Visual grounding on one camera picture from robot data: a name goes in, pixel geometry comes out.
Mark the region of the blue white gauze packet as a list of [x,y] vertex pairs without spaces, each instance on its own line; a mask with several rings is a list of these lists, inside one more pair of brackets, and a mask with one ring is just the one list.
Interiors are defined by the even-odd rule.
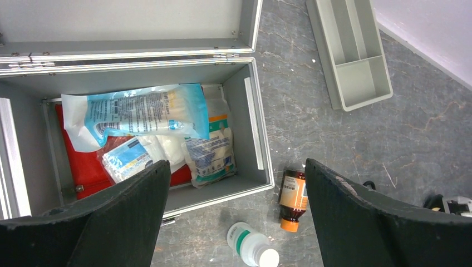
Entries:
[[63,128],[78,152],[97,151],[110,136],[209,139],[208,108],[198,83],[97,95],[63,94],[61,103]]

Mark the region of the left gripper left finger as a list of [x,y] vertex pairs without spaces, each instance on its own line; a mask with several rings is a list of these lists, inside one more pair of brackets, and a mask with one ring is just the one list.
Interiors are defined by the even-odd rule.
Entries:
[[71,204],[1,221],[1,265],[150,266],[170,180],[161,160]]

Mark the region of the brown medicine bottle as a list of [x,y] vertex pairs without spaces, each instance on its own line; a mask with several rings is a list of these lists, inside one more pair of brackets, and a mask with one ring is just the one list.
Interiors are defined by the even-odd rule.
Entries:
[[285,170],[279,195],[281,229],[296,233],[299,218],[306,212],[308,196],[303,172]]

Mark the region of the bandage box packet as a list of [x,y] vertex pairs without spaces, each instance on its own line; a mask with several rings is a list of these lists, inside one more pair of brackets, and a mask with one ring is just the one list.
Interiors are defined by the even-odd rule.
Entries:
[[182,149],[196,188],[235,175],[232,118],[224,99],[207,99],[209,139],[185,139]]

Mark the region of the clear white plastic bottle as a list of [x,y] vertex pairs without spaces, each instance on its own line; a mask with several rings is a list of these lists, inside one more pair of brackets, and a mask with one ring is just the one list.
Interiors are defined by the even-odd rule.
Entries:
[[268,237],[245,222],[236,222],[229,228],[227,243],[247,266],[279,265],[278,251],[270,244]]

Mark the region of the red first aid pouch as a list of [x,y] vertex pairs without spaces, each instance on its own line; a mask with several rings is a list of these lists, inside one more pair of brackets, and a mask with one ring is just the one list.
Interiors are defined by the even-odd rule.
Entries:
[[[63,128],[62,105],[56,104],[55,111],[59,120],[65,149],[67,151],[76,198],[80,200],[112,186],[114,182],[104,169],[101,161],[99,161],[105,152],[96,151],[85,153],[75,151],[66,130]],[[131,138],[131,136],[108,137],[105,151],[108,152],[111,150],[112,146],[110,143],[115,143],[118,145]],[[171,175],[170,186],[189,183],[190,179],[190,169],[186,164],[184,164],[180,169],[176,170]]]

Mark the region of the white gauze pad bag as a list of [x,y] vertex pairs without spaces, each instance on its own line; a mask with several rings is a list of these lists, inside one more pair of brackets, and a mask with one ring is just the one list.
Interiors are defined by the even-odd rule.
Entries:
[[173,174],[185,165],[185,156],[181,146],[181,139],[174,136],[144,136],[147,142],[146,150],[155,162],[169,161],[170,171]]

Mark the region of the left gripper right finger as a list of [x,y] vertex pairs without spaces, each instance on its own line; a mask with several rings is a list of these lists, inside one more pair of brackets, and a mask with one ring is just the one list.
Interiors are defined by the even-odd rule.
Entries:
[[324,266],[470,266],[471,218],[392,199],[307,159]]

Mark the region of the blue plasters bag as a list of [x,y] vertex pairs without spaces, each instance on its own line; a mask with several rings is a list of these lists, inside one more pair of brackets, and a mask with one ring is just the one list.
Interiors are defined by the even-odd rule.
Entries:
[[167,156],[155,136],[136,136],[127,141],[114,141],[101,161],[114,183],[120,183]]

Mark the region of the grey divider tray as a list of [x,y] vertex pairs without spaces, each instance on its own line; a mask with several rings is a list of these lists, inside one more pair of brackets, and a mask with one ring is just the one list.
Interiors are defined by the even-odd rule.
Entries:
[[332,108],[349,112],[391,98],[371,1],[307,1],[306,6]]

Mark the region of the grey metal case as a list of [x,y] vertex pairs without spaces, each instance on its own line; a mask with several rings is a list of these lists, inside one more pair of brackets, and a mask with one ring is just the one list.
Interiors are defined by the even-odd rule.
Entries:
[[164,218],[274,186],[255,59],[261,1],[2,1],[1,218],[166,160]]

